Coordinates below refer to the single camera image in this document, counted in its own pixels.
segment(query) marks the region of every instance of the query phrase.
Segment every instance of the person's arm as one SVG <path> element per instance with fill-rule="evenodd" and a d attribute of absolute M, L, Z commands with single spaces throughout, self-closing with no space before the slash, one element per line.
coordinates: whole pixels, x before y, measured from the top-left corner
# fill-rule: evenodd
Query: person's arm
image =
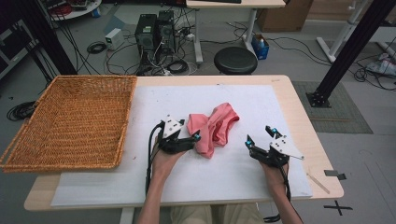
<path fill-rule="evenodd" d="M 152 163 L 152 178 L 148 188 L 145 203 L 140 212 L 137 223 L 158 224 L 160 223 L 160 204 L 163 195 L 163 186 L 177 160 L 185 152 L 169 155 L 159 150 Z"/>
<path fill-rule="evenodd" d="M 277 210 L 280 214 L 280 219 L 284 224 L 289 223 L 303 223 L 294 207 L 288 200 L 286 196 L 286 187 L 284 184 L 284 179 L 278 168 L 269 167 L 260 162 L 262 169 L 265 172 L 265 178 L 267 180 L 268 189 L 273 196 L 274 202 L 276 204 Z M 283 166 L 285 173 L 288 173 L 289 165 Z"/>

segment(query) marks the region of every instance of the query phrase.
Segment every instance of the black stool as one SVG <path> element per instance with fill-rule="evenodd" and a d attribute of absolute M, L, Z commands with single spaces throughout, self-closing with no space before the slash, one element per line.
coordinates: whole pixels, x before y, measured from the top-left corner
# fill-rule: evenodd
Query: black stool
<path fill-rule="evenodd" d="M 250 75 L 257 67 L 257 58 L 250 50 L 229 47 L 215 55 L 215 66 L 225 75 Z"/>

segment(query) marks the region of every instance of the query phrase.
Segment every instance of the table leg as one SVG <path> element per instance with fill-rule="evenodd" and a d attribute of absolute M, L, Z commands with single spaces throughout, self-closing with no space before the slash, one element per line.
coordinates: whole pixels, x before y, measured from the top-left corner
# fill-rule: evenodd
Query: table leg
<path fill-rule="evenodd" d="M 122 208 L 120 224 L 132 224 L 134 221 L 134 207 Z"/>
<path fill-rule="evenodd" d="M 195 9 L 195 37 L 194 37 L 194 51 L 195 51 L 195 61 L 198 66 L 204 62 L 204 57 L 202 56 L 201 42 L 199 38 L 199 9 Z"/>
<path fill-rule="evenodd" d="M 257 13 L 257 8 L 251 9 L 250 17 L 248 19 L 247 33 L 242 36 L 244 39 L 246 48 L 248 50 L 250 50 L 254 55 L 256 55 L 256 54 L 253 50 L 253 47 L 251 47 L 251 34 L 253 33 L 253 26 L 254 26 L 254 21 L 256 20 L 256 13 Z"/>

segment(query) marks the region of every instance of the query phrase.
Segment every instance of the wicker basket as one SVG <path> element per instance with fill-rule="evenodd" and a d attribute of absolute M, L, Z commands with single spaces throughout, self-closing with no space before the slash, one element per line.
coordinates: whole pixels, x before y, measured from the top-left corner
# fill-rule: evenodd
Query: wicker basket
<path fill-rule="evenodd" d="M 131 76 L 57 76 L 0 158 L 3 171 L 119 165 L 136 82 Z"/>

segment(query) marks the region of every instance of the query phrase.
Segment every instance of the wooden table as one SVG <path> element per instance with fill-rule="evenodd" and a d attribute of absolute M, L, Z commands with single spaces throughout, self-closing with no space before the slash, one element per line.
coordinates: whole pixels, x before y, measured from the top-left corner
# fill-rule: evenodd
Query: wooden table
<path fill-rule="evenodd" d="M 311 199 L 333 199 L 344 195 L 336 176 L 326 176 L 323 170 L 332 170 L 311 122 L 286 76 L 196 76 L 196 77 L 139 77 L 138 86 L 190 86 L 190 85 L 271 85 L 282 109 L 285 121 L 295 145 L 303 154 L 309 155 L 303 161 L 308 181 L 313 191 Z M 54 210 L 50 206 L 61 174 L 40 175 L 24 204 L 29 211 Z"/>
<path fill-rule="evenodd" d="M 201 50 L 200 42 L 200 28 L 201 28 L 201 18 L 200 9 L 201 8 L 215 8 L 218 18 L 221 18 L 220 8 L 227 8 L 227 14 L 235 16 L 235 10 L 237 8 L 251 8 L 250 14 L 248 16 L 248 27 L 247 34 L 243 35 L 245 46 L 254 54 L 253 47 L 251 47 L 251 34 L 253 32 L 254 21 L 256 20 L 257 8 L 277 8 L 284 7 L 285 2 L 283 0 L 242 0 L 241 4 L 232 3 L 218 3 L 218 2 L 206 2 L 206 1 L 195 1 L 187 0 L 187 7 L 195 9 L 195 37 L 194 37 L 194 49 L 195 49 L 195 60 L 199 64 L 204 62 Z"/>

